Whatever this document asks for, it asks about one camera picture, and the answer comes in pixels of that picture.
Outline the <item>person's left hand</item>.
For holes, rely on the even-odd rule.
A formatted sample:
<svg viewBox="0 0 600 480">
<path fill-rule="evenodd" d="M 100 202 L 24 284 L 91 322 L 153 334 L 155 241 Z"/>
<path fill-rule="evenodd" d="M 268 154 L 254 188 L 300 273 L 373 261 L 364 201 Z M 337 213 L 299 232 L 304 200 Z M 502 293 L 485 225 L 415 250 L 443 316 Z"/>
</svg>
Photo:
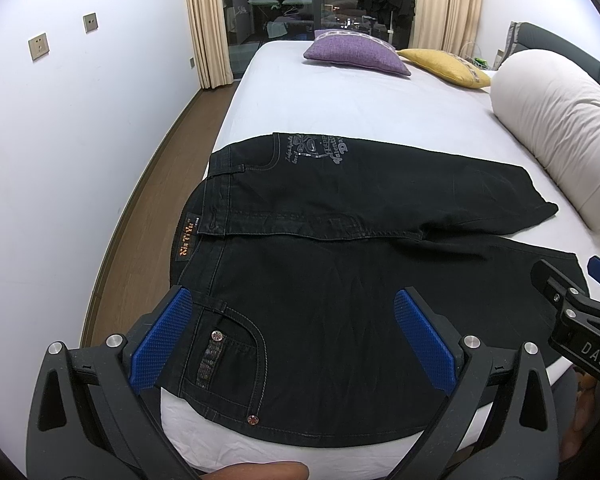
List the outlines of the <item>person's left hand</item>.
<svg viewBox="0 0 600 480">
<path fill-rule="evenodd" d="M 206 480 L 308 480 L 309 468 L 299 462 L 242 463 L 203 474 Z"/>
</svg>

